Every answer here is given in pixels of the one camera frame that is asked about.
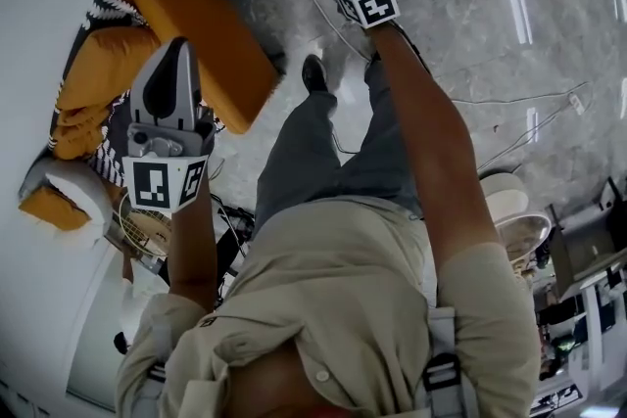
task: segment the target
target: white cable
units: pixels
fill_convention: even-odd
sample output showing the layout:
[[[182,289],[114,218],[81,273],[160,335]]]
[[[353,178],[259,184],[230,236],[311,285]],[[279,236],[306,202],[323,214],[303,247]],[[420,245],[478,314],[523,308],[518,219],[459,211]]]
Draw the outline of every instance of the white cable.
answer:
[[[516,141],[514,141],[509,147],[507,147],[506,149],[504,149],[502,152],[500,152],[499,154],[496,154],[494,157],[492,157],[489,161],[482,163],[479,168],[477,169],[478,171],[482,171],[483,169],[485,169],[486,167],[488,167],[489,165],[492,165],[493,163],[495,163],[496,161],[498,161],[499,159],[502,159],[503,157],[505,157],[506,155],[511,154],[512,152],[515,152],[516,150],[518,150],[519,148],[524,147],[525,145],[528,145],[529,143],[531,143],[531,141],[533,140],[533,138],[527,139],[525,140],[523,143],[520,143],[520,145],[518,145],[518,142],[523,139],[527,134],[530,134],[532,132],[538,131],[540,130],[542,127],[544,127],[545,125],[549,125],[551,122],[553,122],[555,120],[555,118],[557,117],[557,115],[561,112],[563,112],[564,110],[566,110],[569,107],[569,105],[566,105],[560,109],[558,109],[557,111],[553,112],[550,116],[548,116],[547,118],[545,118],[542,122],[540,122],[538,125],[536,125],[535,127],[532,127],[531,129],[523,132],[518,139],[516,139]]]
[[[586,84],[587,82],[584,82],[583,84],[579,84],[579,86],[576,87],[576,89],[578,89],[579,87],[582,87],[584,84]],[[592,95],[592,98],[590,99],[590,103],[588,104],[588,107],[586,107],[586,110],[584,111],[587,112],[590,107],[592,107],[593,103],[595,102],[595,95]],[[544,127],[545,125],[549,125],[551,122],[553,122],[557,116],[564,112],[565,110],[567,110],[568,108],[570,108],[570,102],[566,105],[564,105],[563,107],[561,107],[560,109],[556,110],[555,112],[553,112],[552,114],[550,114],[547,118],[545,118],[542,122],[540,122],[538,125],[536,125],[535,127],[532,127],[531,129],[529,129],[528,131],[525,131],[524,133],[522,133],[518,139],[516,141],[514,141],[509,147],[507,147],[505,150],[503,150],[502,152],[500,152],[499,154],[497,154],[496,156],[492,157],[489,161],[482,163],[481,166],[477,169],[478,171],[482,171],[483,169],[485,169],[486,167],[488,167],[489,165],[492,165],[493,163],[495,163],[496,161],[498,161],[499,159],[502,159],[503,157],[511,154],[512,152],[515,152],[516,150],[518,150],[519,148],[524,147],[525,145],[528,145],[529,143],[531,143],[532,138],[527,139],[526,141],[524,141],[523,143],[521,143],[520,145],[518,145],[518,142],[524,138],[527,134],[530,134],[532,132],[535,132],[537,130],[540,130],[542,127]]]
[[[469,101],[469,100],[461,100],[458,98],[451,98],[453,103],[460,103],[462,105],[512,105],[514,103],[524,103],[526,101],[533,100],[542,100],[545,98],[561,98],[563,96],[568,96],[570,93],[574,93],[581,89],[582,87],[589,85],[591,82],[582,82],[581,84],[576,85],[575,87],[568,89],[567,91],[563,91],[561,93],[549,93],[549,94],[540,94],[538,96],[530,96],[528,98],[516,98],[514,100],[482,100],[482,101]]]
[[[362,51],[360,51],[359,49],[357,49],[353,44],[351,44],[344,35],[342,35],[342,33],[340,32],[340,30],[335,26],[335,24],[333,24],[333,22],[331,21],[331,19],[327,16],[327,14],[324,12],[324,10],[322,9],[322,6],[320,6],[319,2],[317,0],[313,0],[313,3],[315,4],[315,6],[317,7],[317,9],[320,11],[320,13],[322,14],[322,17],[324,18],[324,20],[327,22],[327,24],[333,29],[333,31],[335,33],[337,33],[337,36],[340,37],[340,40],[342,42],[344,42],[346,44],[346,46],[351,49],[351,51],[353,51],[356,55],[358,55],[360,58],[362,58],[363,60],[369,62],[370,58],[368,56],[365,56]]]

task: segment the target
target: orange pillow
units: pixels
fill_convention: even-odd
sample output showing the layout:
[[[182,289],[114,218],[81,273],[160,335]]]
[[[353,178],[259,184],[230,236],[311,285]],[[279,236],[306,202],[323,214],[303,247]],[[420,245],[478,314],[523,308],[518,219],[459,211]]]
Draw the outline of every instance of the orange pillow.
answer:
[[[52,133],[52,138],[57,141],[54,156],[71,161],[93,154],[102,143],[100,124],[107,116],[109,109],[98,106],[61,112],[58,126]]]
[[[90,33],[74,58],[57,108],[72,110],[110,103],[130,89],[160,46],[147,28],[117,26]]]
[[[159,36],[189,40],[203,98],[234,133],[245,133],[278,83],[278,73],[228,0],[134,0]]]
[[[69,232],[82,227],[89,216],[75,208],[61,192],[49,187],[41,187],[22,201],[20,209],[28,214]]]

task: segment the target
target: black shoe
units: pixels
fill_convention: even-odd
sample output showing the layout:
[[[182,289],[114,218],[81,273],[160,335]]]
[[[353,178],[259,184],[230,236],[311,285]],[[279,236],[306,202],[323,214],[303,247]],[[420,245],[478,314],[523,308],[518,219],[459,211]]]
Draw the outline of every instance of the black shoe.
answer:
[[[326,68],[322,60],[315,54],[310,54],[305,58],[303,63],[303,82],[310,92],[328,93],[326,86]]]

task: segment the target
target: black buckle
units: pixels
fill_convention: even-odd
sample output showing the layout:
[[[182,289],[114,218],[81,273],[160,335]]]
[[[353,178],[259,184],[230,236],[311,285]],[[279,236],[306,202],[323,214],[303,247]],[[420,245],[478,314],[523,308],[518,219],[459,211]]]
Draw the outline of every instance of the black buckle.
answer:
[[[422,383],[428,392],[461,385],[458,357],[454,353],[440,353],[433,357],[424,368]]]

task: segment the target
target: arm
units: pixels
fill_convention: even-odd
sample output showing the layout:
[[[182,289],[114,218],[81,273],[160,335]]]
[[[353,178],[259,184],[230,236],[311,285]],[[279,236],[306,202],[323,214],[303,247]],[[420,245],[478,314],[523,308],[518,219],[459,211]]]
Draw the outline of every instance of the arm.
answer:
[[[169,291],[211,313],[217,291],[216,236],[209,181],[205,178],[200,183],[196,201],[172,217]]]
[[[370,35],[381,56],[437,269],[457,253],[499,242],[463,119],[405,38],[384,24]]]
[[[456,310],[461,368],[477,391],[481,416],[528,416],[540,370],[533,303],[500,244],[468,130],[396,29],[384,25],[372,38],[424,211],[439,303]]]
[[[165,363],[178,340],[214,310],[216,240],[207,178],[198,198],[172,217],[168,295],[153,296],[118,372],[118,416],[160,415]]]

